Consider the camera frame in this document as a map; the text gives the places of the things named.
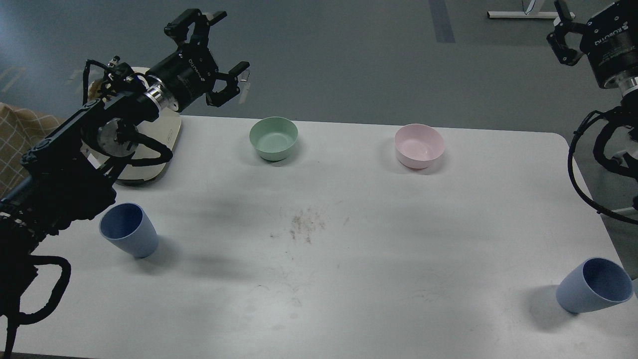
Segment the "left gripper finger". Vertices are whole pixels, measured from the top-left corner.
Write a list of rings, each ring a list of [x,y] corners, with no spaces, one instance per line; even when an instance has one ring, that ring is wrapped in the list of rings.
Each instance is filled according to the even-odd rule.
[[[239,88],[239,82],[241,74],[248,70],[250,63],[248,61],[241,61],[235,65],[228,73],[214,71],[212,75],[213,85],[210,91],[205,93],[205,102],[212,107],[221,107],[227,102],[232,100],[235,96],[239,95],[241,89]],[[225,86],[220,91],[214,90],[214,84],[216,81],[222,81]]]
[[[166,34],[178,47],[187,44],[209,47],[210,28],[228,16],[226,11],[203,13],[200,9],[186,9],[164,27]]]

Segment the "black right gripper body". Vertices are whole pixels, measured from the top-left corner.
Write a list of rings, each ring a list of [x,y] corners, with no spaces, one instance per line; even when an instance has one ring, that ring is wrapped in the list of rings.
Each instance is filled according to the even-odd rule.
[[[599,88],[617,88],[618,75],[637,72],[637,4],[636,0],[618,0],[586,23],[580,50]]]

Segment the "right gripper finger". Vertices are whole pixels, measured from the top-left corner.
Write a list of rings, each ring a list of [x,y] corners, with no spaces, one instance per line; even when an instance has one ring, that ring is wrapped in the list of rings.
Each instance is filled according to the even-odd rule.
[[[571,48],[567,43],[566,36],[569,33],[583,35],[584,24],[574,21],[574,16],[571,15],[564,0],[554,0],[553,3],[558,16],[554,21],[553,32],[550,32],[546,39],[561,64],[574,66],[584,53],[581,50]]]

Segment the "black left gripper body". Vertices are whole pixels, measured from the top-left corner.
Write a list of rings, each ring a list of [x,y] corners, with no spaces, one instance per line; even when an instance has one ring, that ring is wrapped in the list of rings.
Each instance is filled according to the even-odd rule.
[[[184,44],[146,71],[151,83],[161,82],[173,98],[169,108],[182,112],[214,88],[218,66],[207,47]]]

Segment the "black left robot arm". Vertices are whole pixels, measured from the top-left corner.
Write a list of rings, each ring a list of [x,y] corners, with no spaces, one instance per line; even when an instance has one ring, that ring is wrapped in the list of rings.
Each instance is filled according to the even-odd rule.
[[[113,184],[127,166],[171,161],[172,150],[139,132],[139,124],[157,120],[163,109],[182,112],[201,96],[207,105],[220,107],[239,95],[239,77],[248,61],[224,73],[209,50],[210,28],[226,16],[225,11],[183,11],[164,27],[176,51],[145,73],[118,56],[108,64],[87,60],[85,88],[91,66],[104,72],[97,98],[89,100],[84,93],[82,107],[22,155],[20,165],[28,176],[1,200],[5,359],[12,355],[17,329],[50,316],[70,282],[68,260],[34,255],[38,245],[114,204]]]

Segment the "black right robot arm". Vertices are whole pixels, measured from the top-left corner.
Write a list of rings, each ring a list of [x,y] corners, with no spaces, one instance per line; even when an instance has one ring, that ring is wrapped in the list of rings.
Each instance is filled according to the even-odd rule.
[[[575,66],[585,57],[599,88],[619,89],[620,104],[608,111],[592,111],[573,133],[568,148],[568,177],[579,197],[598,214],[635,225],[636,219],[619,210],[610,210],[584,193],[574,173],[574,154],[578,142],[597,121],[606,124],[597,134],[592,148],[595,161],[610,173],[637,179],[637,151],[625,150],[608,157],[608,142],[615,132],[625,129],[632,142],[637,141],[638,30],[637,2],[616,0],[585,23],[576,22],[564,0],[556,0],[557,18],[547,42],[561,64]]]

